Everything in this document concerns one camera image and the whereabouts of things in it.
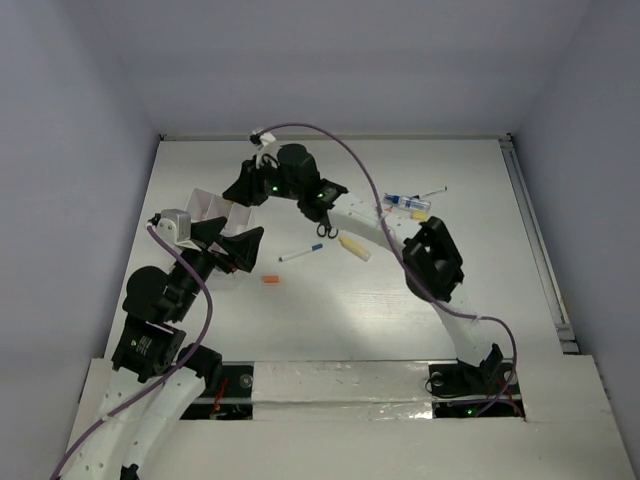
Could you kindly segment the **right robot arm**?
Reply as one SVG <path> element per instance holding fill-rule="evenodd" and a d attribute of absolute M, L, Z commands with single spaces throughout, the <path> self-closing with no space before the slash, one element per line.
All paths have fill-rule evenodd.
<path fill-rule="evenodd" d="M 441 219 L 417 222 L 385 213 L 322 177 L 314 157 L 300 144 L 285 144 L 274 154 L 258 153 L 244 161 L 238 179 L 223 196 L 245 207 L 259 206 L 270 197 L 293 200 L 310 221 L 392 252 L 407 287 L 431 304 L 454 345 L 455 364 L 432 381 L 432 387 L 444 388 L 449 398 L 495 390 L 504 356 L 484 327 L 486 318 L 471 308 L 461 254 Z"/>

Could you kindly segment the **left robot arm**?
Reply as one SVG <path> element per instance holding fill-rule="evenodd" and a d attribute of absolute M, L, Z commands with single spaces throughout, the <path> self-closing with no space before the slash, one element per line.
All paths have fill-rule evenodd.
<path fill-rule="evenodd" d="M 202 333 L 214 303 L 206 281 L 214 271 L 253 270 L 264 230 L 234 236 L 224 216 L 194 222 L 186 211 L 164 210 L 145 229 L 174 263 L 137 269 L 127 281 L 124 327 L 111 357 L 111 375 L 94 423 L 68 448 L 55 479 L 145 479 L 178 420 L 200 395 L 224 387 L 220 353 L 191 344 L 177 328 L 198 297 L 206 302 Z"/>

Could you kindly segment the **blue clear glue bottle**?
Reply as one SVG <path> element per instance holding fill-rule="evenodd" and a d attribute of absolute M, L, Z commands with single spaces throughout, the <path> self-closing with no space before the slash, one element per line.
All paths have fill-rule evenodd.
<path fill-rule="evenodd" d="M 390 207 L 405 211 L 428 212 L 431 209 L 430 201 L 415 196 L 384 194 L 382 200 Z"/>

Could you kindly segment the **black scissors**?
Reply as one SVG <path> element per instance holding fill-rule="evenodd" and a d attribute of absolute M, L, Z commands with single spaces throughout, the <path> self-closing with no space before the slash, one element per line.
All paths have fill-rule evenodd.
<path fill-rule="evenodd" d="M 322 220 L 316 227 L 316 235 L 320 238 L 335 239 L 338 234 L 339 230 L 329 220 Z"/>

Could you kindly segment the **yellow eraser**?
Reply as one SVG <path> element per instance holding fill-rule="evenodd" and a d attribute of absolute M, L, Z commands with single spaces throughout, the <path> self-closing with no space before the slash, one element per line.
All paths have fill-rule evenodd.
<path fill-rule="evenodd" d="M 427 221 L 429 214 L 423 211 L 414 211 L 411 213 L 411 219 L 419 222 Z"/>

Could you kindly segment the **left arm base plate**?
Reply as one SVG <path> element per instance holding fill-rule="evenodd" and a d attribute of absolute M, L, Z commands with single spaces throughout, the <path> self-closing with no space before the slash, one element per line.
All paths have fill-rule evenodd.
<path fill-rule="evenodd" d="M 181 420 L 251 420 L 254 364 L 225 363 L 216 390 L 206 390 L 185 410 Z"/>

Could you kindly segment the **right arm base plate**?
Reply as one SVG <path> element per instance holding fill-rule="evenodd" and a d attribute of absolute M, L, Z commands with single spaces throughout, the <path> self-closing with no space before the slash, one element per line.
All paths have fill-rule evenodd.
<path fill-rule="evenodd" d="M 511 362 L 503 362 L 490 380 L 475 376 L 473 369 L 458 363 L 430 364 L 425 390 L 432 397 L 437 419 L 525 418 Z"/>

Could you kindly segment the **blue capped white marker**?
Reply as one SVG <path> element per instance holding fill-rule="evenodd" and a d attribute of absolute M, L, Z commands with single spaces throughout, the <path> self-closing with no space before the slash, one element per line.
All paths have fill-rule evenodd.
<path fill-rule="evenodd" d="M 305 256 L 305 255 L 311 254 L 311 253 L 313 253 L 315 251 L 318 251 L 318 250 L 320 250 L 322 248 L 323 248 L 323 244 L 322 243 L 316 243 L 316 244 L 307 246 L 305 248 L 302 248 L 302 249 L 299 249 L 299 250 L 296 250 L 296 251 L 293 251 L 293 252 L 288 252 L 288 253 L 282 254 L 282 255 L 280 255 L 278 257 L 278 261 L 279 262 L 287 262 L 287 261 L 299 258 L 301 256 Z"/>

